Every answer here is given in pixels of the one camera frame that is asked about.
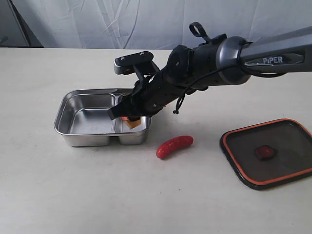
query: white table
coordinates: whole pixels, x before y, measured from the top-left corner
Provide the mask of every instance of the white table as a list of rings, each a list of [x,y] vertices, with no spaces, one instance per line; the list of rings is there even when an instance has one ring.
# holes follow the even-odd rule
[[[53,123],[81,88],[132,88],[113,59],[135,51],[0,49],[1,234],[290,234],[312,229],[312,178],[258,192],[236,177],[223,133],[278,118],[312,131],[312,73],[211,87],[157,114],[139,146],[73,148]],[[152,51],[163,67],[170,51]],[[182,134],[170,160],[158,146]]]

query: sausage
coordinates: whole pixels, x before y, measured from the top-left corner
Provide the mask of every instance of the sausage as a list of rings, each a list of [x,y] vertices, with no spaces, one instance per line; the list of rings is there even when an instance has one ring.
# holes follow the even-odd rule
[[[181,148],[189,147],[193,144],[193,137],[191,136],[178,136],[163,143],[157,150],[156,155],[160,159],[164,159],[173,151]]]

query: black lid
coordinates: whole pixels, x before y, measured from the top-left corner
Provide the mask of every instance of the black lid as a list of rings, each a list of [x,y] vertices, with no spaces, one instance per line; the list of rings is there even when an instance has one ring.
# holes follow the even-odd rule
[[[247,186],[261,190],[312,175],[312,137],[278,119],[225,133],[220,146]]]

